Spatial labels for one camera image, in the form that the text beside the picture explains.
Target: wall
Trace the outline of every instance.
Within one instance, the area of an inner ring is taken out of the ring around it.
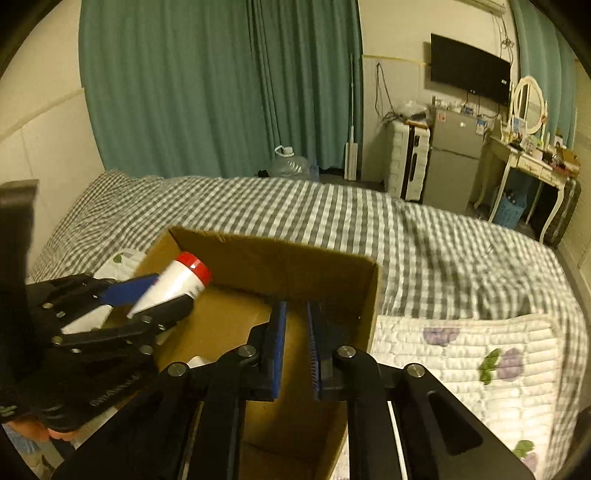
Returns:
[[[513,17],[507,8],[504,15],[507,34],[516,44]],[[374,109],[376,64],[379,62],[384,69],[395,108],[407,100],[431,105],[433,95],[464,102],[465,91],[429,80],[431,33],[454,38],[495,55],[501,53],[501,39],[491,13],[458,0],[359,0],[359,15],[364,53],[362,179],[380,181],[391,147],[388,133],[381,127]],[[517,51],[514,47],[512,80],[519,79]],[[502,57],[509,60],[506,49],[502,50]],[[477,102],[476,96],[470,96],[470,104]],[[495,116],[497,105],[481,99],[480,111]]]
[[[573,149],[581,163],[581,195],[558,248],[573,277],[580,283],[586,307],[591,310],[591,79],[582,65],[577,71],[577,123]]]
[[[63,0],[0,79],[0,183],[39,179],[31,263],[76,198],[104,171],[78,68],[81,0]]]

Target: suitcase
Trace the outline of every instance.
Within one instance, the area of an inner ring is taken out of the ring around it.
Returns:
[[[573,216],[574,208],[577,206],[577,201],[581,195],[581,184],[575,179],[567,179],[564,186],[564,199],[562,204],[556,212],[550,226],[546,230],[544,235],[544,243],[550,247],[557,247],[566,228],[569,225],[570,219]],[[558,190],[550,185],[544,184],[542,191],[540,192],[540,198],[538,205],[535,208],[534,214],[531,216],[530,224],[534,229],[534,232],[539,237],[542,233],[542,229],[554,208],[556,203],[556,197],[558,196]]]
[[[384,172],[386,192],[394,198],[418,201],[423,191],[430,131],[392,122],[392,157]]]

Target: red bottle cap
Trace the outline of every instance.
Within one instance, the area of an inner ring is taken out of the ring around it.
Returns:
[[[212,280],[211,271],[205,266],[201,260],[189,252],[181,252],[177,257],[177,262],[182,263],[185,267],[192,270],[204,287]]]

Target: air conditioner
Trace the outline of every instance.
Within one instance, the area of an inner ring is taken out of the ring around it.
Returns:
[[[505,0],[459,0],[462,3],[480,8],[493,15],[501,16],[507,11]]]

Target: television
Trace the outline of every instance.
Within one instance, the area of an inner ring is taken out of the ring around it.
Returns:
[[[492,53],[431,34],[431,81],[509,104],[511,65]]]

